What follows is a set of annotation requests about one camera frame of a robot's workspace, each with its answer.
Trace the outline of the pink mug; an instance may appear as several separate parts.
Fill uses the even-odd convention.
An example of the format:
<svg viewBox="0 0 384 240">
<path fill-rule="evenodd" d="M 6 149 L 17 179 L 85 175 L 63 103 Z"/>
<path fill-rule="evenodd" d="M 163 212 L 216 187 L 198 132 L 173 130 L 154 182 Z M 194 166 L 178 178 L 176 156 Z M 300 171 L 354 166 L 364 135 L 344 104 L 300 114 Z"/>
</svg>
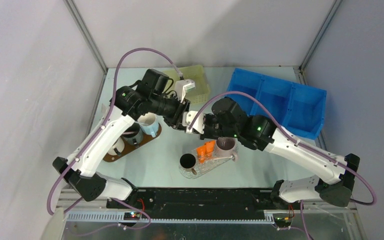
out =
<svg viewBox="0 0 384 240">
<path fill-rule="evenodd" d="M 218 157 L 232 158 L 234 162 L 239 159 L 238 144 L 233 137 L 219 137 L 215 141 L 214 152 Z"/>
</svg>

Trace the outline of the orange toothpaste tube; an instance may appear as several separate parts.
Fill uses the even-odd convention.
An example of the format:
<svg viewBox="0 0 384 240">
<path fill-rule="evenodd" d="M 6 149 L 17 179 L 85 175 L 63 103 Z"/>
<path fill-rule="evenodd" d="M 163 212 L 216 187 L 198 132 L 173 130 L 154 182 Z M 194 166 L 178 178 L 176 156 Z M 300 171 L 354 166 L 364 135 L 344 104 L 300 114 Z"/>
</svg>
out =
<svg viewBox="0 0 384 240">
<path fill-rule="evenodd" d="M 203 164 L 206 161 L 207 147 L 202 145 L 196 148 L 197 159 L 200 164 Z"/>
<path fill-rule="evenodd" d="M 204 144 L 204 147 L 205 147 L 205 157 L 206 158 L 211 158 L 213 156 L 215 144 L 216 144 L 215 140 L 207 141 Z"/>
</svg>

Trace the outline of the blue plastic divided bin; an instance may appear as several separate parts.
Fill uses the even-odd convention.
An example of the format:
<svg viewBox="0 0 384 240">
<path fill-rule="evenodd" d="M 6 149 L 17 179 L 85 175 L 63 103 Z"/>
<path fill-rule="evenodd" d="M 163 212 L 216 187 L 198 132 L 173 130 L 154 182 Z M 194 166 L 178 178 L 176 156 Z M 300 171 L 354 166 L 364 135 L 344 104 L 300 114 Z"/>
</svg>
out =
<svg viewBox="0 0 384 240">
<path fill-rule="evenodd" d="M 327 91 L 273 76 L 236 68 L 228 91 L 246 93 L 291 133 L 315 140 L 325 121 Z"/>
</svg>

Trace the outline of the dark grey mug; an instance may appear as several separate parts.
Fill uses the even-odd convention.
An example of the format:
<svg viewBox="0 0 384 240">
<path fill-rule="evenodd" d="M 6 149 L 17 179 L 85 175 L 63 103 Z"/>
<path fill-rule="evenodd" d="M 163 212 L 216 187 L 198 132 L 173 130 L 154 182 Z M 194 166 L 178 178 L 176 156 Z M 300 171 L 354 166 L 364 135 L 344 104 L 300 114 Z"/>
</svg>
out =
<svg viewBox="0 0 384 240">
<path fill-rule="evenodd" d="M 144 133 L 138 123 L 134 123 L 125 132 L 137 132 L 136 134 L 121 136 L 129 145 L 137 147 L 143 141 Z"/>
</svg>

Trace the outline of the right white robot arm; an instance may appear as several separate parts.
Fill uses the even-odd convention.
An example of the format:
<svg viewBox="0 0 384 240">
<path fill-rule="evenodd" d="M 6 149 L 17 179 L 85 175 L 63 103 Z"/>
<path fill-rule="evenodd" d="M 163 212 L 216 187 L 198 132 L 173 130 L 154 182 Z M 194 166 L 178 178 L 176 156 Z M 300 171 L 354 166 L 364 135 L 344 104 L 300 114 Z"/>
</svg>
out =
<svg viewBox="0 0 384 240">
<path fill-rule="evenodd" d="M 247 115 L 230 97 L 217 100 L 211 113 L 198 112 L 193 126 L 202 127 L 201 139 L 228 137 L 251 150 L 266 151 L 307 169 L 313 176 L 298 180 L 278 180 L 271 192 L 271 204 L 284 209 L 301 200 L 317 200 L 347 207 L 355 183 L 360 158 L 332 154 L 293 135 L 265 115 Z"/>
</svg>

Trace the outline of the light blue mug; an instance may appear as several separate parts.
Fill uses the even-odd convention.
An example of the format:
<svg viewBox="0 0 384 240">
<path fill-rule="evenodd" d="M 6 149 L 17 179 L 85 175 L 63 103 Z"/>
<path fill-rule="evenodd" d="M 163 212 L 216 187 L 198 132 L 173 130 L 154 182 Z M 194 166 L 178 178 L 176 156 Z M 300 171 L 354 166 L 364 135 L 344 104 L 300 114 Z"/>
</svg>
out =
<svg viewBox="0 0 384 240">
<path fill-rule="evenodd" d="M 157 136 L 159 130 L 159 123 L 157 116 L 154 113 L 148 112 L 141 115 L 137 119 L 137 123 L 140 125 L 142 131 L 153 138 Z"/>
</svg>

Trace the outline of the white ribbed mug black rim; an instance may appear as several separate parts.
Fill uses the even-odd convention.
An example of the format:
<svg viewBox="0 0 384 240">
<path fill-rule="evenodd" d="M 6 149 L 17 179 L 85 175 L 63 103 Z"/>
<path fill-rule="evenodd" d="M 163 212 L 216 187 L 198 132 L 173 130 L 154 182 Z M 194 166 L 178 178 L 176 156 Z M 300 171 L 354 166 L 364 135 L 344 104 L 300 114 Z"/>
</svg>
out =
<svg viewBox="0 0 384 240">
<path fill-rule="evenodd" d="M 121 137 L 119 137 L 117 139 L 117 141 L 110 147 L 110 149 L 108 150 L 107 153 L 110 156 L 121 157 L 124 148 L 125 148 L 125 143 L 124 143 L 123 139 Z"/>
</svg>

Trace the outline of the brown mug black inside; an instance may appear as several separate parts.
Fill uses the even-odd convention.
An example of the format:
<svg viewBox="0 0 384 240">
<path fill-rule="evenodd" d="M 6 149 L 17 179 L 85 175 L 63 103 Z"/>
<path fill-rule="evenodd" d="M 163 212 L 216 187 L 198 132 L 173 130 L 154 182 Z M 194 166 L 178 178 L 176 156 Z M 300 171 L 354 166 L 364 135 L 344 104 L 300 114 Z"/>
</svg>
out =
<svg viewBox="0 0 384 240">
<path fill-rule="evenodd" d="M 197 174 L 196 170 L 194 169 L 196 162 L 196 157 L 191 153 L 185 153 L 179 159 L 179 163 L 182 169 L 192 172 L 194 175 Z"/>
</svg>

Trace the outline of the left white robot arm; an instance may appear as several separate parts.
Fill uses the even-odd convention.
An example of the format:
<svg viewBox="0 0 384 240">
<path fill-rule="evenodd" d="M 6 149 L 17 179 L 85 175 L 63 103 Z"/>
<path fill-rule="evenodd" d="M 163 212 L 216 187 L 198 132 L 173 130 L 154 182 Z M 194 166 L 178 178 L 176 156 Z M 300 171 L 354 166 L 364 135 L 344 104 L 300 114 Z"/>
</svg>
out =
<svg viewBox="0 0 384 240">
<path fill-rule="evenodd" d="M 121 135 L 142 115 L 156 114 L 174 129 L 182 128 L 183 115 L 190 106 L 185 95 L 195 83 L 191 79 L 175 81 L 176 94 L 167 96 L 164 89 L 169 79 L 163 72 L 148 69 L 136 82 L 135 89 L 130 86 L 116 89 L 106 116 L 94 131 L 70 156 L 53 161 L 55 170 L 86 202 L 111 198 L 118 199 L 125 208 L 136 206 L 138 194 L 133 191 L 132 183 L 100 174 L 97 168 Z"/>
</svg>

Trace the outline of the clear textured plastic box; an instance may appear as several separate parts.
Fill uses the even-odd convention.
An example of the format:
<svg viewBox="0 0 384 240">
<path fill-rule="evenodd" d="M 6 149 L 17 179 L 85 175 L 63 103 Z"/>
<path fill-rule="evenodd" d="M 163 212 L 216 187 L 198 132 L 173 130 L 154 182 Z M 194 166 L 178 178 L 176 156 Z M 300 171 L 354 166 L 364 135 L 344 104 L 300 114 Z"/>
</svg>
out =
<svg viewBox="0 0 384 240">
<path fill-rule="evenodd" d="M 205 142 L 203 145 L 195 148 L 191 152 L 195 155 L 196 164 L 198 166 L 214 158 L 216 141 L 211 140 Z"/>
</svg>

